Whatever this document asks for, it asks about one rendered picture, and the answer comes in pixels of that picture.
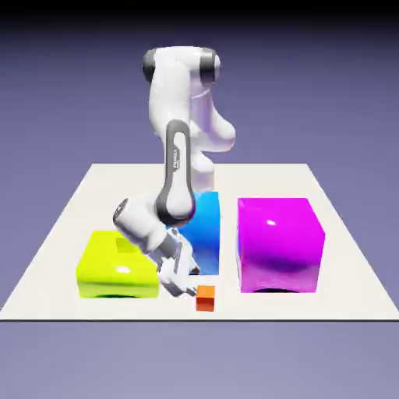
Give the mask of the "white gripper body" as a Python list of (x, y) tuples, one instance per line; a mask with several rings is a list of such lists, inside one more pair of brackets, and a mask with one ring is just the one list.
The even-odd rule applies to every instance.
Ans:
[(191, 264), (197, 264), (193, 249), (184, 236), (167, 236), (161, 247), (161, 263), (157, 273), (161, 284), (174, 297), (185, 294), (187, 287), (195, 287), (189, 274)]

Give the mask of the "small orange cube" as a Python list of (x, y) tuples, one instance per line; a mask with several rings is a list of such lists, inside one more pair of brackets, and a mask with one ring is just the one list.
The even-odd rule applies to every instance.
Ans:
[(215, 304), (215, 287), (213, 285), (198, 285), (196, 288), (196, 310), (213, 312)]

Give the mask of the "large blue box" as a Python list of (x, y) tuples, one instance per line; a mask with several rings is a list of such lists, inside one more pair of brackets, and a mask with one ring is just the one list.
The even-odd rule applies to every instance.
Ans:
[(190, 256), (201, 275), (219, 274), (221, 212), (218, 192), (195, 192), (196, 212), (192, 220), (178, 228), (192, 246)]

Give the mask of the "large yellow box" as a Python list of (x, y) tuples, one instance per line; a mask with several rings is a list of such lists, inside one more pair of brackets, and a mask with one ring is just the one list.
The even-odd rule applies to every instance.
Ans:
[(82, 298), (156, 298), (154, 263), (118, 231), (93, 231), (76, 267)]

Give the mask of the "large magenta box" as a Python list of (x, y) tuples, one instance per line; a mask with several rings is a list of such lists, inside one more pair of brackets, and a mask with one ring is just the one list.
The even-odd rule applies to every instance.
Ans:
[(240, 198), (240, 292), (314, 293), (326, 233), (308, 199)]

